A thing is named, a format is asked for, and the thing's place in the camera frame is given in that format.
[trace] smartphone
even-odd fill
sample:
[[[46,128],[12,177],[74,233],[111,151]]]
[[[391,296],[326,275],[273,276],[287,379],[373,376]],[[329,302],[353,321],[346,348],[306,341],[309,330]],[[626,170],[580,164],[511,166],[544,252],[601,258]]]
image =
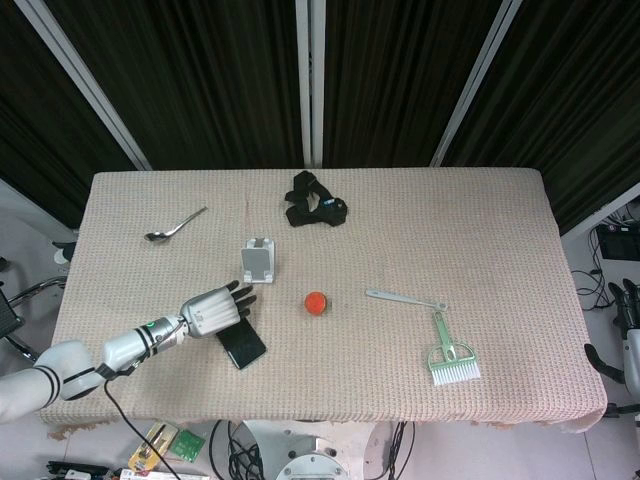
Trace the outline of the smartphone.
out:
[[[244,367],[261,357],[267,347],[246,318],[216,334],[237,368]]]

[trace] robot finger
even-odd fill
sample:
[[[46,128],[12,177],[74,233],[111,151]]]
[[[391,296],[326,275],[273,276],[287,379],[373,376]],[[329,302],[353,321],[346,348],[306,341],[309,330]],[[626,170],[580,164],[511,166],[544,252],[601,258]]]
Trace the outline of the robot finger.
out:
[[[229,285],[225,285],[225,287],[227,288],[227,290],[229,290],[230,292],[233,292],[236,288],[238,288],[238,285],[240,285],[240,282],[237,280],[234,280],[233,282],[231,282]]]
[[[256,301],[256,298],[258,298],[258,297],[256,297],[255,295],[251,295],[250,297],[243,298],[239,302],[236,302],[236,306],[238,307],[238,311],[242,311],[244,309],[244,307],[248,307],[249,305],[251,305],[253,302]]]
[[[240,290],[233,292],[231,296],[233,297],[234,300],[238,300],[244,297],[251,290],[253,290],[253,285],[249,285],[248,287],[241,288]]]

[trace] silver spoon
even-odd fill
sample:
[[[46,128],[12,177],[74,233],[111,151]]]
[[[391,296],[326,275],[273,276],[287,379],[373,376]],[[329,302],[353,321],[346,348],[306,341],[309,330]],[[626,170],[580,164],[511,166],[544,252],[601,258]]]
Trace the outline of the silver spoon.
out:
[[[202,212],[204,212],[207,209],[207,207],[202,207],[200,210],[198,210],[196,213],[189,215],[186,220],[182,223],[180,223],[179,225],[177,225],[175,228],[172,228],[171,230],[169,230],[168,232],[153,232],[153,233],[147,233],[144,238],[146,238],[147,240],[149,240],[150,242],[162,242],[164,240],[167,240],[168,238],[170,238],[171,236],[175,235],[175,233],[180,230],[182,227],[184,227],[187,223],[189,223],[191,220],[193,220],[194,218],[196,218],[198,215],[200,215]]]

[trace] cable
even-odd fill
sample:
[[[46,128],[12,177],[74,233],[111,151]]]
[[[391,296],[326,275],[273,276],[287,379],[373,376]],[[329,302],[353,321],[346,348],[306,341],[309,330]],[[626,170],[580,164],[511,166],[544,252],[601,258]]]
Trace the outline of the cable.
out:
[[[220,423],[222,423],[222,420],[218,420],[215,423],[211,430],[211,436],[209,437],[209,462],[211,463],[213,473],[215,473],[219,479],[223,480],[213,460],[213,440]],[[231,480],[264,480],[262,458],[260,457],[258,444],[255,443],[251,447],[245,448],[240,442],[233,438],[239,428],[240,426],[231,432],[231,422],[227,424],[227,435],[229,438],[229,476]],[[248,462],[243,461],[243,457],[246,457]]]
[[[411,453],[413,452],[413,445],[416,441],[416,424],[415,422],[411,422],[411,445],[409,446],[409,452],[407,452],[407,458],[402,464],[402,468],[400,469],[400,473],[396,476],[396,462],[398,460],[398,454],[400,453],[400,448],[402,447],[402,439],[404,438],[404,429],[407,426],[407,422],[399,422],[396,425],[396,428],[391,436],[391,445],[389,446],[389,461],[387,462],[387,468],[385,468],[384,472],[378,475],[375,478],[368,478],[366,480],[380,480],[387,473],[389,476],[387,480],[400,480],[400,477],[404,473],[404,469],[407,467],[409,463],[409,458],[411,458]]]
[[[625,208],[627,209],[627,214],[629,215],[631,220],[633,220],[634,222],[640,222],[640,219],[634,217],[633,214],[631,213],[631,210],[629,210],[629,204],[628,203],[625,205]]]
[[[604,310],[605,308],[609,308],[615,303],[615,301],[612,301],[609,298],[609,295],[606,291],[607,282],[605,280],[604,273],[602,272],[602,264],[600,262],[600,258],[598,257],[598,248],[600,247],[600,241],[598,240],[598,242],[596,242],[596,238],[596,227],[594,227],[589,231],[588,237],[589,249],[591,252],[591,262],[593,263],[594,268],[589,272],[586,272],[584,270],[571,271],[571,273],[580,273],[582,275],[586,275],[596,284],[594,288],[579,287],[576,289],[577,294],[583,297],[597,295],[591,307],[583,308],[583,312],[590,312],[592,310]]]
[[[136,435],[138,435],[142,441],[144,443],[147,444],[147,446],[153,450],[153,453],[155,453],[158,458],[160,460],[162,460],[162,463],[164,463],[164,466],[167,467],[169,469],[169,471],[173,474],[174,477],[176,477],[178,480],[181,480],[180,477],[178,476],[178,474],[176,473],[176,471],[171,468],[171,465],[169,465],[167,463],[167,461],[164,459],[164,457],[162,455],[160,455],[160,452],[158,452],[158,450],[156,450],[156,447],[154,447],[151,442],[149,440],[147,440],[147,438],[142,435],[138,429],[136,427],[133,426],[133,424],[129,421],[129,419],[127,418],[127,416],[124,414],[124,412],[122,411],[122,408],[120,408],[120,405],[118,405],[118,402],[116,402],[116,399],[113,398],[113,396],[109,393],[109,389],[107,388],[107,384],[110,382],[111,380],[107,380],[106,382],[104,382],[104,393],[107,396],[107,398],[109,400],[111,400],[111,402],[115,405],[116,409],[118,410],[118,412],[120,413],[120,416],[122,417],[122,419],[124,420],[124,422],[129,425],[129,428],[131,428],[131,430],[133,430],[135,432]]]
[[[209,462],[211,463],[211,469],[213,470],[213,473],[216,474],[216,477],[218,477],[220,480],[223,480],[222,475],[220,475],[220,472],[216,468],[216,463],[213,461],[213,437],[215,436],[216,430],[221,423],[222,420],[218,420],[213,426],[213,430],[211,430],[211,436],[209,437]]]

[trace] floor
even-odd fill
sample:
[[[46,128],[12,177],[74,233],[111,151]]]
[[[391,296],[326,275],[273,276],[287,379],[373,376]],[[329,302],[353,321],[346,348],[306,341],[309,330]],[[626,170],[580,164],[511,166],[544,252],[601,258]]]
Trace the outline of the floor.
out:
[[[60,275],[63,267],[53,262],[50,241],[28,226],[0,214],[0,256],[12,266],[0,272],[7,296],[43,278]],[[566,248],[572,268],[591,269],[586,237]],[[638,263],[604,261],[608,281],[623,277],[640,281]],[[19,313],[29,320],[20,334],[34,347],[45,348],[51,340],[60,304],[60,291],[48,291],[29,303]],[[621,366],[619,340],[611,326],[612,309],[586,312],[585,320],[592,342],[600,355]],[[27,363],[0,342],[0,375],[27,366]],[[610,401],[631,403],[620,385],[604,379]],[[150,421],[137,421],[142,430]],[[211,423],[192,425],[191,430],[207,437]],[[365,460],[365,474],[375,477],[381,472],[382,445],[389,435],[389,425],[380,425],[372,436]],[[122,422],[100,424],[89,430],[62,430],[40,422],[35,415],[0,425],[0,480],[46,477],[49,460],[66,460],[122,466],[138,442]],[[214,447],[218,462],[224,464],[226,445]],[[400,453],[404,458],[406,445]],[[193,465],[174,464],[182,473],[211,475],[206,454]],[[603,419],[586,434],[567,434],[555,427],[518,425],[508,430],[473,426],[468,423],[428,424],[418,426],[414,452],[403,479],[632,479],[640,469],[640,453],[634,419]]]

